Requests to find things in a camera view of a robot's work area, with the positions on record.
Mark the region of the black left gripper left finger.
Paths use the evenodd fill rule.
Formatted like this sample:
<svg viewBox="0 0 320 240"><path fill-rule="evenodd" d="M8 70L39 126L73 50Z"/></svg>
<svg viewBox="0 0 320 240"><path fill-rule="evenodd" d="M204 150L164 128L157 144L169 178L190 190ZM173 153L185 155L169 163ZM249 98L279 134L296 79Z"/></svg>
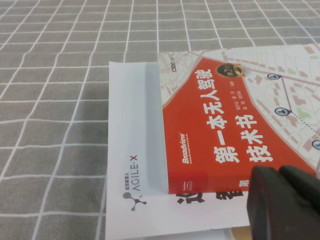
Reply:
<svg viewBox="0 0 320 240"><path fill-rule="evenodd" d="M246 204L252 239L318 240L320 208L297 193L279 169L252 169Z"/></svg>

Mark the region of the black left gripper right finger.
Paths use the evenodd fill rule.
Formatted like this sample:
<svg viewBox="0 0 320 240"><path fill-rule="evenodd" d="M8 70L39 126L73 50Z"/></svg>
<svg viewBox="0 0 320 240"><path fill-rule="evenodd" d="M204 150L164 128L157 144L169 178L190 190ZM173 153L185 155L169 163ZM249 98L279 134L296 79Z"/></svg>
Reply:
<svg viewBox="0 0 320 240"><path fill-rule="evenodd" d="M280 167L279 173L314 208L320 207L320 180L318 178L293 165Z"/></svg>

